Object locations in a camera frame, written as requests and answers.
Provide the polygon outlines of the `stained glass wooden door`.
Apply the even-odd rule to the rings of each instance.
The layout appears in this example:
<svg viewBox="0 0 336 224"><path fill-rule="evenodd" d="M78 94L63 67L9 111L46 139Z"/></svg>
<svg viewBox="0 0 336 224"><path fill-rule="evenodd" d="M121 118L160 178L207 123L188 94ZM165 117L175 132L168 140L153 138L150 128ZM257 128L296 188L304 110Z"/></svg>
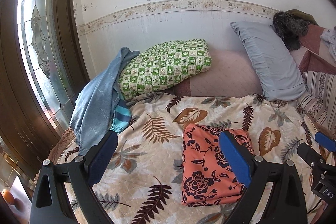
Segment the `stained glass wooden door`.
<svg viewBox="0 0 336 224"><path fill-rule="evenodd" d="M1 142L33 177L89 76L73 0L1 0Z"/></svg>

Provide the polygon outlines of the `black furry item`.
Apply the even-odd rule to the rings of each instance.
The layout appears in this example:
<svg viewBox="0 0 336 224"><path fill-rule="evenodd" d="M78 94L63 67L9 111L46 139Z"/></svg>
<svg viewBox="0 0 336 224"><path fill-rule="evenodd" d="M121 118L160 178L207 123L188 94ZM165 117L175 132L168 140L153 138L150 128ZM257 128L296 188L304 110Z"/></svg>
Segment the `black furry item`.
<svg viewBox="0 0 336 224"><path fill-rule="evenodd" d="M303 19L279 11L273 16L273 29L289 51L296 51L301 47L299 38L307 35L309 27Z"/></svg>

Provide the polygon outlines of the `orange floral garment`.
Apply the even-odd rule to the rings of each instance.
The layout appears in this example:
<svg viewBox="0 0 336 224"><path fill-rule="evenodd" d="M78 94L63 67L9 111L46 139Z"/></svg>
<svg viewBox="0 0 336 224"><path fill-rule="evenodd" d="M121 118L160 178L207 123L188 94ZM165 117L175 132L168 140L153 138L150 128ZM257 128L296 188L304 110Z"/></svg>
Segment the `orange floral garment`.
<svg viewBox="0 0 336 224"><path fill-rule="evenodd" d="M219 146L220 128L189 124L183 132L182 204L188 207L236 202L241 184Z"/></svg>

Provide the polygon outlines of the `leaf pattern fleece blanket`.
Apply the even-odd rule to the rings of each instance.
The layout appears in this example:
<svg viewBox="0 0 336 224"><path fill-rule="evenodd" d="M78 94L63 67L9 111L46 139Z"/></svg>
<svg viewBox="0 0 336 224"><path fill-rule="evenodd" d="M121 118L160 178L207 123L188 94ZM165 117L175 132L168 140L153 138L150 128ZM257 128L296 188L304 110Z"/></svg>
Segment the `leaf pattern fleece blanket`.
<svg viewBox="0 0 336 224"><path fill-rule="evenodd" d="M236 140L268 162L294 162L305 195L307 219L321 208L311 191L312 168L297 154L306 143L327 164L335 154L315 141L297 101L269 102L256 94L233 97L176 97L142 94L130 101L130 126L100 182L93 186L114 223L224 223L238 200L222 205L182 204L183 132L189 124L229 130Z"/></svg>

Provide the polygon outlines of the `blue-grey cloth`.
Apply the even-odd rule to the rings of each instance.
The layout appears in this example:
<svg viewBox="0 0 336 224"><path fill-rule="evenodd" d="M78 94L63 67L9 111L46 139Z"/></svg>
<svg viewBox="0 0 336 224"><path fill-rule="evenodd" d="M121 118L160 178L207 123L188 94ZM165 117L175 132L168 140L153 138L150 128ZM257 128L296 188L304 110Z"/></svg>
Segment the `blue-grey cloth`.
<svg viewBox="0 0 336 224"><path fill-rule="evenodd" d="M85 155L110 130L113 110L120 99L124 100L119 85L121 71L138 55L139 51L121 48L108 67L80 92L70 120L80 155Z"/></svg>

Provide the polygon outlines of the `white crumpled cloth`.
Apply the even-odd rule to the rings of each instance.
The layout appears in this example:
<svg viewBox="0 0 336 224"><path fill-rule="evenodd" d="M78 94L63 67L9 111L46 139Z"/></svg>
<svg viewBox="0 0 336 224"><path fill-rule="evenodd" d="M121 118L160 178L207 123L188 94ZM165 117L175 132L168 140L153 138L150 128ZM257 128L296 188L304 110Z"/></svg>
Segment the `white crumpled cloth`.
<svg viewBox="0 0 336 224"><path fill-rule="evenodd" d="M336 26L332 29L324 29L320 38L327 45L331 55L336 54Z"/></svg>

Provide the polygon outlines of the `striped beige blanket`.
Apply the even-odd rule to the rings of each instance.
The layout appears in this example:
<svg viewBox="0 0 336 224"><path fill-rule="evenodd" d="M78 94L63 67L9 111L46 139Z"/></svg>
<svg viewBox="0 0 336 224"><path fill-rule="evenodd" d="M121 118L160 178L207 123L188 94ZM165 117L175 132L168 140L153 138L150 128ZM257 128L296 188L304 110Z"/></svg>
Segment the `striped beige blanket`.
<svg viewBox="0 0 336 224"><path fill-rule="evenodd" d="M297 100L298 111L312 134L322 132L335 139L335 75L303 73L306 92Z"/></svg>

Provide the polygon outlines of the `orange fruit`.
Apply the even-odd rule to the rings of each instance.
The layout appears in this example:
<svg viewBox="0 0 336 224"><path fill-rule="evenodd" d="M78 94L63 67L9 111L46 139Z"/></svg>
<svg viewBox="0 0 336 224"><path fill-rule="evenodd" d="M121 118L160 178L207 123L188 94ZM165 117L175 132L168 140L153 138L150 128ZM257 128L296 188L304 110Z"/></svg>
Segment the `orange fruit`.
<svg viewBox="0 0 336 224"><path fill-rule="evenodd" d="M2 191L2 196L9 205L15 204L15 198L8 189Z"/></svg>

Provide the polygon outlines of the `teal striped knit sweater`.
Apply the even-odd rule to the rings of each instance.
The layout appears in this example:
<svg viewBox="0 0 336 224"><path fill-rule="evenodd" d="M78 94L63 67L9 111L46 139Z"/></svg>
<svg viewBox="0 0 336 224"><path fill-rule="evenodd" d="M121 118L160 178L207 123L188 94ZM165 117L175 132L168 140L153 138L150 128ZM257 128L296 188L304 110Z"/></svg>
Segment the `teal striped knit sweater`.
<svg viewBox="0 0 336 224"><path fill-rule="evenodd" d="M131 112L123 99L120 99L113 110L110 130L120 134L125 130L131 121Z"/></svg>

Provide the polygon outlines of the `green checkered pillow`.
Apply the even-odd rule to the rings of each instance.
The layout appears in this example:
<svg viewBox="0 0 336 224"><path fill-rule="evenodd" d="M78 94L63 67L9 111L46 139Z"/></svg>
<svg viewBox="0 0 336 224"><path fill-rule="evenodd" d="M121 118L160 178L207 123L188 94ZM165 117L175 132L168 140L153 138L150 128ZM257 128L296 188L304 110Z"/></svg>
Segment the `green checkered pillow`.
<svg viewBox="0 0 336 224"><path fill-rule="evenodd" d="M123 69L120 91L129 100L140 94L166 90L206 72L211 66L209 46L203 39L174 40L148 48Z"/></svg>

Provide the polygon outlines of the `maroon pink headboard cloth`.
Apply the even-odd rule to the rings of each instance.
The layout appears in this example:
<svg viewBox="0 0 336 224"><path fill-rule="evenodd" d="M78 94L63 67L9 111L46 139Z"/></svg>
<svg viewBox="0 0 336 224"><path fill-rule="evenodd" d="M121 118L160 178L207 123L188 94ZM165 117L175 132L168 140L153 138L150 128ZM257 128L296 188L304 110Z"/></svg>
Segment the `maroon pink headboard cloth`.
<svg viewBox="0 0 336 224"><path fill-rule="evenodd" d="M299 38L300 49L290 52L301 73L314 71L335 75L335 60L320 38L325 30L310 24L307 35Z"/></svg>

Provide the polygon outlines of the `grey-blue pillow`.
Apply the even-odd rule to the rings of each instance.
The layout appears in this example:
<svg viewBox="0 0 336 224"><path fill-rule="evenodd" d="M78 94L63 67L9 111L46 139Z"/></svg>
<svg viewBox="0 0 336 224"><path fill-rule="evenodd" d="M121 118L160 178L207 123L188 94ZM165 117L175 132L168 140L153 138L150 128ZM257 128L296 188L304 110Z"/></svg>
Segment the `grey-blue pillow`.
<svg viewBox="0 0 336 224"><path fill-rule="evenodd" d="M269 101L293 101L306 92L301 72L283 41L270 24L230 23L241 40Z"/></svg>

